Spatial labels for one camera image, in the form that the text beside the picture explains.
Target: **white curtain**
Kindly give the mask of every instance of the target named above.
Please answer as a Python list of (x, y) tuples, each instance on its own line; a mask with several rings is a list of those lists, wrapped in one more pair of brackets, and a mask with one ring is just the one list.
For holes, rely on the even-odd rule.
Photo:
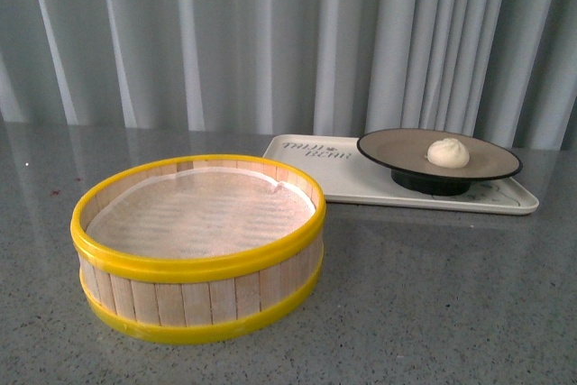
[(5, 122), (577, 138), (577, 0), (0, 0)]

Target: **bamboo steamer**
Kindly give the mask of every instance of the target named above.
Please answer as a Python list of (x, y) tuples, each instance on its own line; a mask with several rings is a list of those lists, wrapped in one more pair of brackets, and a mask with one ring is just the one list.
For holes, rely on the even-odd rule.
[[(314, 213), (286, 236), (216, 257), (145, 257), (87, 234), (101, 210), (128, 188), (150, 177), (206, 167), (252, 170), (288, 182), (310, 198)], [(78, 201), (70, 231), (87, 302), (103, 322), (142, 340), (201, 344), (270, 325), (307, 298), (323, 261), (324, 220), (323, 192), (306, 173), (263, 158), (199, 155), (144, 164), (104, 180)]]

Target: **brown plate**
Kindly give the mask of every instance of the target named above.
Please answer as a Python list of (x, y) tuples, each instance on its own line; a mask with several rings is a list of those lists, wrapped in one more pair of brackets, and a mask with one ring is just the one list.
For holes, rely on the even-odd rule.
[[(431, 144), (455, 138), (469, 150), (469, 163), (461, 169), (438, 167), (426, 158)], [(389, 167), (391, 177), (405, 188), (436, 196), (455, 196), (473, 181), (508, 178), (519, 173), (521, 160), (496, 144), (466, 135), (434, 130), (400, 128), (368, 133), (357, 142), (362, 155)]]

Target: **wooden slat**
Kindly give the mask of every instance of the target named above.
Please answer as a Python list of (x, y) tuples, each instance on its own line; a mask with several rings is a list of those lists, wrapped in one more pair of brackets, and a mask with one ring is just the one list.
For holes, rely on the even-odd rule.
[(109, 185), (107, 188), (96, 194), (98, 206), (102, 210), (110, 204), (115, 198), (123, 194), (128, 188), (133, 187), (139, 182), (146, 179), (146, 172), (139, 171), (128, 178), (123, 178)]
[(308, 181), (300, 176), (297, 177), (297, 187), (310, 198), (313, 193), (313, 187), (308, 183)]
[(311, 255), (310, 255), (310, 271), (309, 275), (311, 275), (315, 269), (318, 261), (321, 258), (321, 254), (323, 253), (323, 236), (322, 233), (319, 234), (316, 239), (311, 243)]
[(157, 284), (156, 297), (159, 301), (161, 325), (186, 326), (184, 301), (179, 284)]
[(80, 215), (80, 227), (82, 230), (86, 231), (88, 225), (94, 217), (100, 212), (100, 206), (98, 206), (98, 201), (95, 197), (88, 201), (88, 203), (84, 206), (82, 210), (82, 214)]
[(259, 272), (237, 277), (234, 285), (236, 288), (236, 316), (239, 319), (261, 311)]
[(297, 173), (295, 173), (294, 171), (289, 171), (289, 172), (288, 172), (288, 180), (287, 180), (287, 182), (288, 182), (289, 184), (292, 184), (292, 185), (296, 186), (297, 183), (298, 183), (298, 178), (300, 178), (300, 176), (299, 176)]
[(279, 264), (261, 270), (259, 282), (261, 286), (261, 309), (274, 306), (282, 300)]
[(177, 172), (177, 165), (175, 163), (165, 164), (160, 166), (160, 171), (163, 175), (172, 175)]
[(111, 312), (116, 313), (116, 305), (114, 304), (114, 292), (112, 290), (112, 282), (110, 281), (110, 274), (94, 268), (96, 276), (96, 283), (98, 285), (98, 293), (100, 294), (100, 303), (108, 308)]
[(78, 255), (80, 260), (80, 269), (82, 270), (82, 277), (84, 284), (92, 297), (100, 301), (100, 292), (98, 291), (98, 283), (96, 282), (96, 275), (93, 266), (88, 263), (82, 256)]
[(239, 169), (252, 170), (252, 163), (250, 161), (239, 160), (236, 162), (236, 167)]
[(298, 257), (289, 257), (280, 265), (280, 295), (286, 298), (298, 287)]
[(278, 182), (288, 182), (289, 181), (289, 171), (283, 169), (282, 167), (277, 168), (277, 181)]
[(210, 325), (212, 323), (208, 283), (183, 284), (182, 298), (188, 326)]
[(206, 162), (207, 167), (223, 167), (223, 161), (222, 160), (208, 160)]
[(134, 315), (137, 322), (160, 325), (159, 304), (156, 299), (156, 285), (143, 281), (131, 282), (134, 298)]
[(277, 178), (277, 166), (273, 166), (272, 164), (262, 164), (262, 172), (263, 174), (276, 179)]
[(318, 208), (318, 205), (321, 203), (321, 198), (320, 198), (320, 195), (318, 194), (318, 190), (316, 188), (313, 189), (313, 193), (311, 194), (310, 199), (312, 200), (315, 207)]
[(143, 172), (146, 178), (153, 178), (155, 176), (162, 176), (162, 166), (153, 167)]
[(234, 279), (210, 281), (210, 306), (213, 311), (213, 324), (236, 319), (236, 294)]
[(177, 162), (176, 170), (177, 171), (186, 171), (186, 170), (194, 169), (196, 166), (197, 165), (194, 161), (182, 161), (182, 162)]
[(264, 164), (258, 161), (251, 162), (251, 170), (257, 173), (264, 173)]
[(300, 277), (300, 285), (305, 284), (305, 281), (310, 277), (310, 257), (312, 255), (312, 244), (302, 250), (298, 255), (298, 275)]
[(221, 160), (220, 167), (227, 167), (229, 169), (236, 169), (236, 160)]
[(305, 194), (307, 194), (308, 198), (310, 198), (310, 199), (311, 199), (311, 202), (312, 202), (312, 201), (313, 201), (313, 199), (312, 199), (312, 197), (313, 197), (313, 186), (307, 182), (307, 185), (305, 186), (305, 189), (303, 189), (303, 191), (305, 191)]
[(317, 258), (317, 252), (316, 252), (316, 240), (314, 240), (308, 246), (307, 275), (310, 275), (313, 272), (317, 262), (318, 262), (318, 258)]
[(116, 314), (129, 320), (135, 320), (133, 288), (130, 280), (111, 275), (112, 290), (114, 292), (114, 304)]
[(195, 160), (193, 162), (194, 162), (195, 169), (201, 169), (203, 167), (209, 167), (207, 160)]

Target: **black plate stand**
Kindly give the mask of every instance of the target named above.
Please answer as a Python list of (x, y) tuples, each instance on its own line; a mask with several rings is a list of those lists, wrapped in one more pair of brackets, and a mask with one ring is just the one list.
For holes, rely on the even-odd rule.
[(390, 176), (401, 187), (432, 196), (459, 196), (471, 187), (471, 182), (467, 180), (439, 179), (399, 170), (391, 170)]

